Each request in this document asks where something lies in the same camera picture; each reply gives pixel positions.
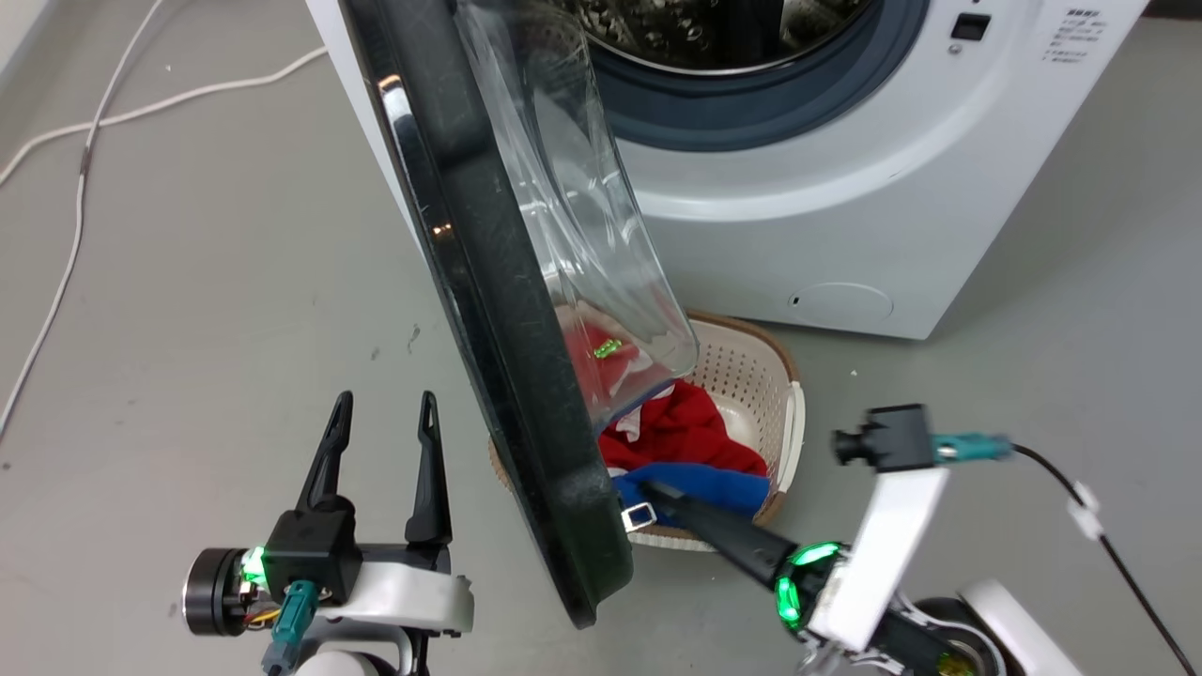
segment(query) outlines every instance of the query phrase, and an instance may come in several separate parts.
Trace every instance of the front-loading washing machine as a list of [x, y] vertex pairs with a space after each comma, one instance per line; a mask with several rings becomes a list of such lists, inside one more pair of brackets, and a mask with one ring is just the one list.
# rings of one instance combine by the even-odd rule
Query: front-loading washing machine
[[[685, 307], [915, 339], [1146, 4], [543, 1], [589, 36], [624, 172]], [[309, 5], [404, 209], [343, 5]]]

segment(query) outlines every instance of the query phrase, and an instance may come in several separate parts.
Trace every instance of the white cable tag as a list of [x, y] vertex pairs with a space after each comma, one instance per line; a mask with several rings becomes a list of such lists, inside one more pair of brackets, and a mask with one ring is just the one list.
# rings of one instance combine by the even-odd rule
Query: white cable tag
[[1081, 502], [1085, 504], [1078, 505], [1077, 500], [1069, 498], [1069, 516], [1077, 522], [1077, 528], [1081, 528], [1082, 535], [1096, 542], [1102, 536], [1102, 522], [1097, 520], [1097, 511], [1101, 505], [1097, 504], [1097, 498], [1094, 497], [1094, 492], [1089, 490], [1089, 486], [1085, 486], [1081, 481], [1073, 485], [1073, 490], [1081, 497]]

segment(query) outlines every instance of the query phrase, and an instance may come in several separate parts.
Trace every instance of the power cord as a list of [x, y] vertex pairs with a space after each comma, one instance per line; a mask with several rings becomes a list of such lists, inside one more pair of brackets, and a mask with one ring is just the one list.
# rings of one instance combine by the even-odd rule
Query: power cord
[[[1123, 575], [1123, 580], [1127, 583], [1127, 587], [1131, 588], [1131, 593], [1135, 594], [1136, 600], [1139, 601], [1139, 605], [1143, 606], [1144, 612], [1148, 613], [1148, 618], [1152, 619], [1152, 623], [1156, 625], [1156, 630], [1160, 631], [1161, 638], [1165, 639], [1165, 642], [1168, 644], [1170, 650], [1173, 651], [1173, 657], [1177, 658], [1177, 662], [1182, 663], [1182, 668], [1185, 669], [1185, 674], [1188, 674], [1189, 676], [1197, 676], [1197, 671], [1194, 670], [1194, 666], [1190, 664], [1189, 658], [1185, 657], [1185, 652], [1177, 644], [1177, 640], [1173, 639], [1173, 635], [1168, 631], [1168, 627], [1165, 627], [1164, 621], [1160, 619], [1160, 616], [1156, 615], [1156, 611], [1153, 610], [1152, 603], [1148, 601], [1148, 597], [1143, 594], [1143, 589], [1139, 588], [1139, 585], [1136, 583], [1135, 577], [1131, 576], [1131, 571], [1127, 570], [1126, 564], [1123, 563], [1123, 559], [1119, 557], [1118, 552], [1114, 551], [1114, 547], [1111, 545], [1109, 538], [1106, 536], [1106, 534], [1101, 529], [1101, 524], [1097, 523], [1096, 516], [1093, 516], [1096, 515], [1097, 512], [1097, 502], [1094, 499], [1093, 494], [1089, 493], [1089, 490], [1081, 484], [1075, 485], [1072, 481], [1069, 481], [1069, 478], [1065, 476], [1063, 472], [1060, 472], [1054, 464], [1052, 464], [1051, 461], [1048, 461], [1046, 457], [1037, 453], [1036, 451], [1033, 451], [1031, 449], [1028, 449], [1027, 446], [1020, 446], [1018, 444], [1013, 444], [1013, 449], [1016, 453], [1034, 459], [1035, 462], [1040, 463], [1040, 466], [1042, 466], [1043, 469], [1048, 470], [1048, 474], [1054, 476], [1055, 480], [1059, 481], [1061, 486], [1064, 486], [1064, 490], [1069, 492], [1069, 497], [1072, 498], [1072, 500], [1076, 503], [1076, 506], [1079, 508], [1082, 512], [1089, 515], [1087, 517], [1085, 524], [1083, 524], [1082, 527], [1087, 536], [1089, 536], [1093, 540], [1097, 540], [1102, 545], [1102, 550], [1105, 550], [1106, 555], [1111, 557], [1112, 562], [1114, 562], [1114, 567], [1119, 569], [1119, 573]], [[1075, 514], [1073, 516], [1078, 518], [1078, 523], [1082, 523], [1082, 518], [1078, 516], [1078, 514]]]
[[309, 52], [304, 57], [300, 57], [296, 61], [288, 64], [279, 72], [275, 72], [269, 76], [201, 87], [198, 89], [194, 89], [191, 91], [185, 91], [183, 94], [178, 94], [169, 99], [165, 99], [162, 101], [159, 101], [157, 103], [143, 106], [141, 108], [136, 108], [133, 111], [119, 115], [113, 115], [111, 118], [103, 118], [105, 111], [108, 108], [108, 103], [113, 97], [113, 91], [117, 89], [117, 82], [120, 79], [120, 76], [125, 70], [125, 63], [129, 60], [130, 53], [133, 51], [133, 47], [135, 45], [137, 45], [138, 38], [142, 37], [142, 32], [145, 30], [147, 24], [150, 23], [150, 19], [154, 17], [155, 12], [159, 10], [162, 2], [163, 0], [155, 0], [154, 5], [150, 6], [150, 11], [147, 13], [145, 18], [142, 19], [142, 25], [139, 25], [138, 30], [133, 34], [133, 38], [130, 40], [130, 43], [125, 47], [125, 53], [121, 54], [121, 60], [118, 61], [117, 70], [113, 71], [113, 77], [108, 81], [108, 87], [105, 89], [105, 95], [100, 100], [100, 106], [96, 108], [96, 114], [93, 117], [93, 120], [90, 123], [81, 123], [56, 129], [53, 131], [48, 131], [46, 134], [31, 138], [28, 143], [25, 143], [20, 148], [20, 150], [17, 152], [17, 155], [13, 156], [13, 159], [8, 162], [4, 172], [0, 172], [0, 186], [2, 186], [5, 182], [7, 182], [8, 178], [12, 176], [12, 173], [17, 170], [17, 166], [20, 165], [20, 162], [25, 159], [25, 156], [42, 143], [47, 143], [49, 141], [53, 141], [55, 138], [61, 138], [64, 136], [70, 136], [72, 134], [78, 134], [81, 131], [88, 132], [87, 140], [84, 141], [83, 158], [79, 162], [79, 183], [76, 189], [76, 229], [75, 229], [75, 239], [71, 243], [71, 254], [67, 257], [66, 269], [63, 272], [63, 279], [59, 281], [59, 287], [58, 291], [55, 291], [54, 293], [54, 301], [50, 303], [50, 310], [46, 315], [46, 321], [42, 324], [42, 328], [41, 331], [38, 331], [37, 338], [34, 340], [34, 346], [29, 350], [29, 355], [25, 357], [25, 363], [20, 369], [20, 374], [17, 376], [17, 383], [16, 385], [13, 385], [12, 392], [8, 395], [8, 399], [5, 403], [4, 411], [0, 413], [0, 441], [4, 440], [4, 433], [5, 429], [7, 429], [8, 427], [8, 420], [12, 417], [13, 408], [16, 408], [17, 399], [20, 397], [20, 392], [25, 387], [25, 381], [29, 380], [29, 373], [34, 367], [34, 362], [37, 361], [37, 355], [42, 351], [42, 344], [46, 343], [46, 336], [50, 331], [50, 325], [54, 324], [54, 318], [58, 316], [59, 314], [59, 306], [63, 304], [63, 296], [66, 292], [67, 283], [70, 283], [71, 280], [71, 274], [75, 272], [76, 261], [79, 257], [79, 245], [83, 242], [84, 195], [88, 184], [88, 173], [91, 168], [93, 146], [96, 141], [96, 131], [101, 126], [112, 126], [114, 124], [121, 124], [124, 121], [149, 115], [150, 113], [156, 113], [159, 111], [169, 108], [172, 106], [183, 103], [185, 101], [190, 101], [192, 99], [197, 99], [200, 96], [216, 94], [218, 91], [231, 91], [234, 89], [262, 87], [264, 84], [272, 84], [274, 82], [279, 82], [280, 79], [292, 75], [298, 69], [309, 64], [314, 59], [317, 59], [319, 57], [327, 53], [327, 49], [325, 47], [320, 47], [317, 49], [314, 49], [313, 52]]

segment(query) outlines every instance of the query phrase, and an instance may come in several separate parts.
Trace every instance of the beige plastic basket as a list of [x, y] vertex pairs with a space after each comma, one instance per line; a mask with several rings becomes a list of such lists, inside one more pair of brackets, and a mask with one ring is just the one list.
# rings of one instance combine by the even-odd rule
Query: beige plastic basket
[[[754, 449], [768, 463], [772, 487], [755, 517], [762, 526], [780, 509], [802, 450], [805, 396], [797, 367], [784, 345], [757, 326], [696, 312], [690, 312], [689, 319], [700, 350], [697, 368], [685, 380], [709, 392], [731, 439]], [[488, 452], [498, 479], [512, 490], [492, 441]], [[664, 526], [631, 533], [630, 541], [671, 550], [714, 551], [692, 533]]]

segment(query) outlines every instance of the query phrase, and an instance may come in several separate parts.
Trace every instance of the stainless steel drum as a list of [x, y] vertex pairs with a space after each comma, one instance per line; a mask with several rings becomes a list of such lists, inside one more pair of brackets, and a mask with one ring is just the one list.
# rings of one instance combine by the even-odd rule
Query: stainless steel drum
[[596, 46], [643, 66], [695, 76], [757, 72], [795, 61], [877, 0], [548, 0]]

